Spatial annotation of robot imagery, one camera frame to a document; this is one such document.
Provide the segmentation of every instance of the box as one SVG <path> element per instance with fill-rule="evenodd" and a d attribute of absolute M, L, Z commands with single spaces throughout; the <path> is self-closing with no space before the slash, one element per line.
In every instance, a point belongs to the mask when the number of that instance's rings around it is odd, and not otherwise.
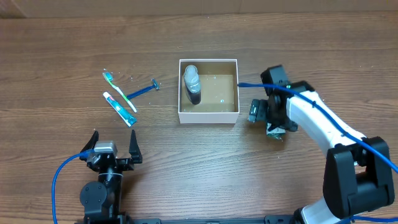
<path fill-rule="evenodd" d="M 194 65 L 201 83 L 201 102 L 193 105 L 183 80 Z M 236 59 L 180 59 L 178 117 L 180 123 L 234 124 L 239 116 L 238 61 Z"/>

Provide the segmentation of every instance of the bottle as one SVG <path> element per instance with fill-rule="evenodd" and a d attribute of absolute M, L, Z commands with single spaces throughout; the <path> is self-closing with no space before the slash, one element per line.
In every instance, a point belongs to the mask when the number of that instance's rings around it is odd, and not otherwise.
<path fill-rule="evenodd" d="M 198 69 L 194 65 L 188 65 L 184 73 L 184 82 L 187 88 L 187 96 L 192 104 L 197 105 L 200 103 L 200 80 Z"/>

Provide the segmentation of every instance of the toothpaste tube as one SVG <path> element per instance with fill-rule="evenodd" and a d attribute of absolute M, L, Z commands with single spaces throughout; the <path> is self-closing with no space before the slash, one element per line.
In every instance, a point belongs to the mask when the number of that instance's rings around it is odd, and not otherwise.
<path fill-rule="evenodd" d="M 127 126 L 131 127 L 135 122 L 137 122 L 137 119 L 133 117 L 126 109 L 124 109 L 116 100 L 114 100 L 114 98 L 108 92 L 104 92 L 103 96 L 105 97 L 105 100 L 113 107 L 113 109 L 118 112 Z"/>

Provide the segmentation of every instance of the green toothbrush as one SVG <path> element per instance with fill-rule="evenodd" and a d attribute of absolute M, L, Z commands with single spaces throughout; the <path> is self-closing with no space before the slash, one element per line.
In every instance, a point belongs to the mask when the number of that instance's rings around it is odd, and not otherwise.
<path fill-rule="evenodd" d="M 129 101 L 129 99 L 127 99 L 127 97 L 124 95 L 124 93 L 120 90 L 119 87 L 117 87 L 116 85 L 113 85 L 112 80 L 113 77 L 109 72 L 103 72 L 102 75 L 104 76 L 105 80 L 118 92 L 120 93 L 120 95 L 123 97 L 124 100 L 126 100 L 127 104 L 131 107 L 131 109 L 137 113 L 137 109 L 136 107 L 133 105 L 133 103 L 131 103 Z"/>

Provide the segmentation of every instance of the brown tabletop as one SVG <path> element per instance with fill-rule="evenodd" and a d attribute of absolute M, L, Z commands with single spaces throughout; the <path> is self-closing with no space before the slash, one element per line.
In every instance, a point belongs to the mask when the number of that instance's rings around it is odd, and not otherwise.
<path fill-rule="evenodd" d="M 283 141 L 248 121 L 263 89 L 240 89 L 235 125 L 181 125 L 180 58 L 236 58 L 239 81 L 283 64 L 366 136 L 381 136 L 398 163 L 398 13 L 243 14 L 0 20 L 0 223 L 52 223 L 57 167 L 94 130 L 128 156 L 130 129 L 102 96 L 102 71 L 133 100 L 144 163 L 126 172 L 122 210 L 134 218 L 291 214 L 322 196 L 325 158 L 299 128 Z M 81 188 L 96 180 L 72 161 L 57 182 L 60 223 L 81 220 Z M 398 178 L 394 174 L 398 187 Z M 369 215 L 392 217 L 398 203 Z"/>

